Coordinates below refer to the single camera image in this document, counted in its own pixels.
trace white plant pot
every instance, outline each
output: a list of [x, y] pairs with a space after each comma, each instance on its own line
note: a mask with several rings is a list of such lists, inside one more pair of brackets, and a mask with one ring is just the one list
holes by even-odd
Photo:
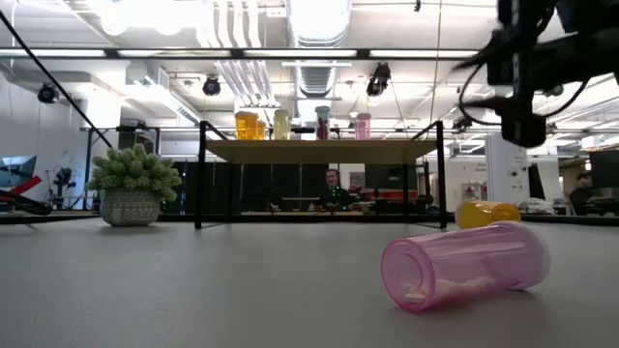
[[159, 199], [137, 189], [109, 189], [103, 193], [103, 221], [115, 227], [147, 226], [159, 216]]

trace clear jar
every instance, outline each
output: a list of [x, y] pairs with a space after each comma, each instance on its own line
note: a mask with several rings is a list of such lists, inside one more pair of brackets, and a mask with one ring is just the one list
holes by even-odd
[[371, 128], [369, 122], [371, 120], [371, 114], [361, 113], [357, 115], [357, 121], [355, 122], [355, 139], [357, 140], [370, 140]]
[[273, 122], [275, 140], [290, 140], [290, 116], [287, 110], [276, 110]]
[[329, 118], [331, 116], [331, 107], [318, 106], [316, 111], [316, 136], [320, 140], [329, 140], [329, 134], [331, 132], [331, 125]]

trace pink jar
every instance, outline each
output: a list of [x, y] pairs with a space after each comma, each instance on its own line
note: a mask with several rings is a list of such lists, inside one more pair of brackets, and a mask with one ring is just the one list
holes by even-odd
[[544, 280], [549, 267], [544, 241], [511, 221], [398, 239], [385, 248], [381, 260], [387, 292], [413, 312], [523, 290]]
[[371, 128], [369, 126], [370, 120], [371, 114], [360, 113], [357, 115], [357, 121], [355, 122], [355, 139], [371, 140]]

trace man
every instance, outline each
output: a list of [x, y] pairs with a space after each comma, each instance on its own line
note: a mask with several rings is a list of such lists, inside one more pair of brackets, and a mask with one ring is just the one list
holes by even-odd
[[574, 207], [575, 213], [578, 216], [584, 216], [589, 213], [587, 205], [595, 198], [593, 186], [591, 182], [591, 173], [578, 174], [578, 187], [570, 193], [570, 200]]
[[320, 195], [318, 205], [324, 210], [346, 210], [352, 201], [348, 191], [341, 188], [339, 172], [336, 169], [328, 169], [325, 181], [327, 188]]

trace yellow jar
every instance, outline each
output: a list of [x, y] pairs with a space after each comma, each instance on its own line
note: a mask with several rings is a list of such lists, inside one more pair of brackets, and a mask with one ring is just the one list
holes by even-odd
[[258, 121], [258, 131], [257, 131], [257, 136], [256, 136], [256, 140], [264, 140], [264, 133], [267, 130], [267, 124], [265, 124], [262, 121]]
[[236, 118], [237, 140], [255, 140], [258, 136], [258, 115], [253, 112], [239, 111]]
[[276, 110], [273, 128], [275, 140], [290, 140], [290, 117], [287, 110]]
[[518, 209], [507, 203], [467, 200], [456, 210], [456, 224], [462, 229], [486, 227], [496, 221], [521, 221]]

